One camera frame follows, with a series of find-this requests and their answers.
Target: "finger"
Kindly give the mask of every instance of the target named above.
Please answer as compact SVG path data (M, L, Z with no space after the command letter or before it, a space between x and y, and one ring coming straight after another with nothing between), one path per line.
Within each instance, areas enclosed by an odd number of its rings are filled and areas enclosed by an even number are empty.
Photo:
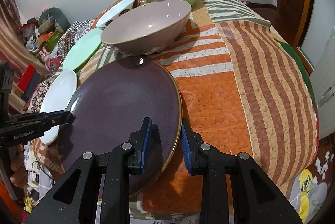
M24 166L21 166L10 178L11 182L16 186L21 180L27 176L27 171Z
M14 160L12 161L12 163L10 164L10 168L16 172L18 171L18 169L20 167L23 166L24 163L24 155L23 153L19 153L18 155L16 155L16 157L14 158Z
M23 145L22 144L17 145L16 148L17 148L18 152L23 152Z
M23 188L28 183L28 175L24 176L22 180L20 180L18 183L14 184L18 188Z

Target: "plate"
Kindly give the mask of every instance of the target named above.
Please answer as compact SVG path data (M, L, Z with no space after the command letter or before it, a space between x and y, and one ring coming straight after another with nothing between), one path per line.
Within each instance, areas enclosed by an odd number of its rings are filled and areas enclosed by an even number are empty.
M127 142L146 116L153 123L147 169L142 176L130 175L129 193L156 180L175 151L182 122L179 89L171 74L150 59L127 57L100 68L79 86L66 109L76 119L59 131L65 170L85 152L103 154Z
M102 30L94 28L80 38L70 49L63 62L63 70L76 70L83 66L101 45Z
M110 23L112 23L116 18L135 9L139 6L139 0L122 0L110 10L108 10L97 22L96 26L100 29L105 29Z
M73 70L63 71L51 84L46 92L40 113L61 111L68 105L73 93L77 89L77 75ZM59 125L44 132L40 137L45 145L50 145L58 136Z

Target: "cable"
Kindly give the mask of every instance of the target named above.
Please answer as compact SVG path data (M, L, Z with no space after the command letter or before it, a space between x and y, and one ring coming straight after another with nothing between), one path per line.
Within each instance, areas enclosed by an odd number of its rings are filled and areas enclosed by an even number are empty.
M52 181L51 181L51 179L49 178L49 182L50 182L51 187L55 184L54 179L52 179Z
M41 168L41 164L40 164L40 162L38 162L38 161L34 161L34 162L32 162L32 164L31 164L31 170L32 170L32 166L33 166L34 163L37 163L37 164L39 165L40 170L41 170L45 175L47 175L47 176L49 177L49 179L54 180L49 174L47 174L47 173L44 171L43 168Z

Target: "white cabinet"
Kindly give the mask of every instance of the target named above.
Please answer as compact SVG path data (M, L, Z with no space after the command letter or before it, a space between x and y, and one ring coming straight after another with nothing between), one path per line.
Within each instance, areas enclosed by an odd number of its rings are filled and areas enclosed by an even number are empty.
M319 133L322 139L335 132L335 27L309 79L318 106Z

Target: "bed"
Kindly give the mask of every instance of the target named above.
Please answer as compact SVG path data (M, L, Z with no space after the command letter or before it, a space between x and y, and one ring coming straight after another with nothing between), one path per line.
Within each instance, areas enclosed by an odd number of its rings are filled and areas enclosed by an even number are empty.
M74 23L54 53L64 60L109 8L97 19ZM102 45L78 71L79 82L125 56ZM166 50L149 58L175 78L183 116L192 130L222 152L252 155L308 223L333 183L334 139L330 136L319 144L308 75L271 23L238 0L197 0L185 31ZM39 111L48 87L61 72L62 65L40 84L30 111ZM65 172L58 143L45 146L36 139L33 148L57 180ZM130 198L131 223L196 223L201 185L200 177L187 175L178 144L162 175ZM231 195L229 212L233 223Z

